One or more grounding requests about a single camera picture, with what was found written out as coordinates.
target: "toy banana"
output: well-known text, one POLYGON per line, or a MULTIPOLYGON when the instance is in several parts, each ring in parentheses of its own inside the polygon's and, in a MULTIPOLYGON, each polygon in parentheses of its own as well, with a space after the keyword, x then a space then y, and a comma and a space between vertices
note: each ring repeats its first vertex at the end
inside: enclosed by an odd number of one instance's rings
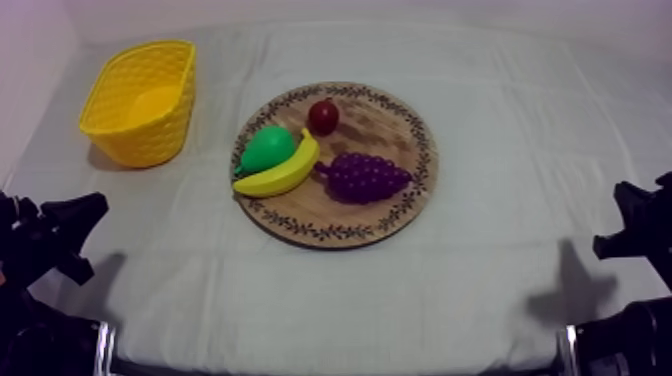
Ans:
POLYGON ((301 134, 303 140, 288 160, 236 181, 233 183, 233 190, 251 197, 271 197, 288 192, 301 184, 320 156, 320 145, 310 132, 304 128, 301 134))

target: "woven plastic basket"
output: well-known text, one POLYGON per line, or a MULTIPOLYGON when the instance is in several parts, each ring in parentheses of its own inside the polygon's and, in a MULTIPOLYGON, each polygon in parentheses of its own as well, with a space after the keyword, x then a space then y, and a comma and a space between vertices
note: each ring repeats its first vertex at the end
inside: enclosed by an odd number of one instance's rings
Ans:
POLYGON ((180 40, 125 50, 103 68, 79 129, 117 163, 150 167, 184 145, 194 101, 196 48, 180 40))

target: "white fabric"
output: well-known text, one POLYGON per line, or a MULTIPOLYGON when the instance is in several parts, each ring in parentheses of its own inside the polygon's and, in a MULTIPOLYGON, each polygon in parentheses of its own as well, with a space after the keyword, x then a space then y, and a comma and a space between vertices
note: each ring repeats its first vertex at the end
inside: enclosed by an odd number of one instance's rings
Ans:
POLYGON ((622 180, 672 170, 669 67, 555 40, 441 25, 254 24, 171 34, 198 45, 187 145, 141 171, 77 130, 100 67, 72 62, 10 192, 101 191, 110 212, 84 254, 97 276, 63 284, 67 312, 121 325, 120 354, 217 371, 476 372, 543 364, 554 331, 666 295, 644 260, 599 262, 621 228, 622 180), (355 81, 424 118, 438 184, 406 229, 359 251, 275 240, 231 199, 228 163, 259 106, 296 86, 355 81))

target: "grape stem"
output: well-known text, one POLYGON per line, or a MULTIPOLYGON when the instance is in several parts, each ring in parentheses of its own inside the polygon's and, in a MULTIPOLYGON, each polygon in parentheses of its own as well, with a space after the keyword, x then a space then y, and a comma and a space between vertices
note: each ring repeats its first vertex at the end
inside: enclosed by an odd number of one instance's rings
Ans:
POLYGON ((317 163, 315 163, 314 168, 315 168, 315 171, 317 171, 321 174, 329 175, 330 168, 322 162, 318 161, 317 163))

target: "grape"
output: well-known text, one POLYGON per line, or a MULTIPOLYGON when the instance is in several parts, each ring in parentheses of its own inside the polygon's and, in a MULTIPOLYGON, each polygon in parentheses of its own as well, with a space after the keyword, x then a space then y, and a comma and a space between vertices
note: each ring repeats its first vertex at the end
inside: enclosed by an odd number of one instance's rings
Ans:
POLYGON ((413 180, 392 161, 360 153, 341 153, 331 166, 318 162, 315 171, 327 176, 329 190, 339 199, 359 204, 388 199, 413 180))

